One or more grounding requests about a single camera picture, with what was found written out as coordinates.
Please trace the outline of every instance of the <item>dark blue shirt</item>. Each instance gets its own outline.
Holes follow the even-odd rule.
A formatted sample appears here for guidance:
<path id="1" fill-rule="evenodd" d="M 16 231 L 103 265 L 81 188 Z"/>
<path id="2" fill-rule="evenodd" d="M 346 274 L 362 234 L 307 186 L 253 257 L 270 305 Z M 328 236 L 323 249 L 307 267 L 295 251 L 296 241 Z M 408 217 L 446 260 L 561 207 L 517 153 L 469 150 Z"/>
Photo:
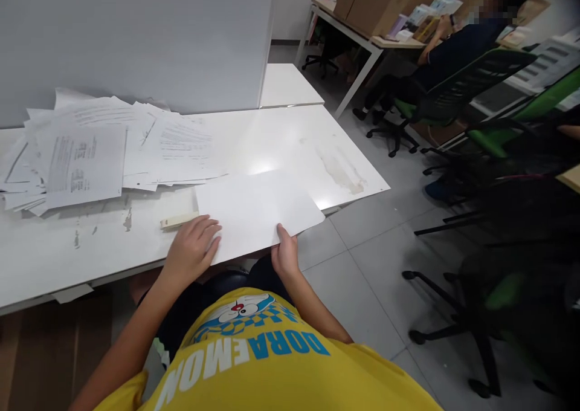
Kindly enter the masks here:
<path id="1" fill-rule="evenodd" d="M 491 50 L 505 26 L 502 18 L 468 24 L 433 48 L 427 55 L 427 65 L 420 66 L 411 77 L 428 91 Z"/>

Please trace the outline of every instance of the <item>doraemon graphic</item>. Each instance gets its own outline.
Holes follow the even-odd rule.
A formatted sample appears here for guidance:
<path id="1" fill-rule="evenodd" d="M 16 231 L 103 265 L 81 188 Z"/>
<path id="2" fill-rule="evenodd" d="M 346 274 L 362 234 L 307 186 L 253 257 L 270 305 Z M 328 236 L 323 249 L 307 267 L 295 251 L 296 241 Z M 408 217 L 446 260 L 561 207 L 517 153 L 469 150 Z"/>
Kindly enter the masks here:
<path id="1" fill-rule="evenodd" d="M 201 325 L 198 330 L 193 334 L 192 342 L 197 343 L 201 336 L 207 332 L 221 332 L 224 334 L 228 326 L 231 324 L 242 324 L 245 320 L 249 319 L 250 316 L 256 315 L 265 309 L 267 309 L 275 299 L 272 295 L 267 293 L 261 295 L 244 295 L 240 296 L 234 302 L 230 302 L 227 305 L 223 305 L 216 310 L 214 310 L 208 320 Z M 242 332 L 243 328 L 232 330 L 228 335 L 235 335 L 238 332 Z"/>

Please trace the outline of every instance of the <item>chair backrest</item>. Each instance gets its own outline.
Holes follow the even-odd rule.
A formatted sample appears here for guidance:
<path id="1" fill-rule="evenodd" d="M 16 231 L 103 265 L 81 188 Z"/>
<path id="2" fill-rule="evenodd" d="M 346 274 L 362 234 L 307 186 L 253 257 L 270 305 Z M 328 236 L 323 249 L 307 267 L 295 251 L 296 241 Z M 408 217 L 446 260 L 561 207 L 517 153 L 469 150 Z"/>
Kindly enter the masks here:
<path id="1" fill-rule="evenodd" d="M 427 93 L 423 118 L 455 118 L 474 97 L 536 60 L 524 51 L 495 48 L 462 68 Z"/>
<path id="2" fill-rule="evenodd" d="M 534 98 L 527 106 L 512 116 L 516 121 L 529 121 L 540 118 L 552 111 L 556 105 L 572 92 L 580 88 L 580 67 L 568 73 L 544 92 Z M 521 132 L 500 128 L 483 132 L 469 132 L 469 138 L 496 158 L 507 158 L 503 146 L 517 138 Z"/>

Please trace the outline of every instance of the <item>person sitting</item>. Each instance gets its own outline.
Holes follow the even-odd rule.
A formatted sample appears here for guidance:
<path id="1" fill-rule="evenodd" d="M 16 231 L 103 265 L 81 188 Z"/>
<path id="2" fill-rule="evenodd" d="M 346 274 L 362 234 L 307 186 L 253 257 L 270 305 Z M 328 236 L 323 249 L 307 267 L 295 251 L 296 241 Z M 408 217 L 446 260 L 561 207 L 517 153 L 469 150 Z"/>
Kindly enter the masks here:
<path id="1" fill-rule="evenodd" d="M 445 35 L 453 32 L 450 16 L 443 15 L 433 38 L 419 56 L 419 68 L 409 77 L 386 75 L 367 94 L 364 107 L 352 112 L 364 120 L 384 95 L 387 98 L 381 104 L 382 111 L 376 113 L 381 118 L 390 109 L 391 96 L 417 104 L 416 83 L 428 91 L 493 48 L 499 34 L 517 16 L 524 2 L 526 0 L 486 0 L 476 24 L 465 26 L 439 44 Z"/>

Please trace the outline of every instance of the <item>black shorts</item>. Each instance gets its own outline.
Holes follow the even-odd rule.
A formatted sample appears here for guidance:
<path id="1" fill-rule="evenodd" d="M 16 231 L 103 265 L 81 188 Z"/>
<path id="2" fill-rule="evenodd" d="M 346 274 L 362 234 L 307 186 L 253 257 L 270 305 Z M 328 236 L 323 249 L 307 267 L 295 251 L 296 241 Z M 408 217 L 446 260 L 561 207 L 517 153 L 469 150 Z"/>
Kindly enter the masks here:
<path id="1" fill-rule="evenodd" d="M 237 271 L 225 271 L 204 284 L 193 282 L 177 298 L 155 334 L 163 350 L 169 352 L 169 361 L 173 361 L 187 331 L 201 313 L 226 293 L 241 287 L 269 291 L 292 303 L 284 284 L 272 267 L 270 254 L 259 259 L 246 275 Z M 146 294 L 147 292 L 137 305 L 141 304 Z"/>

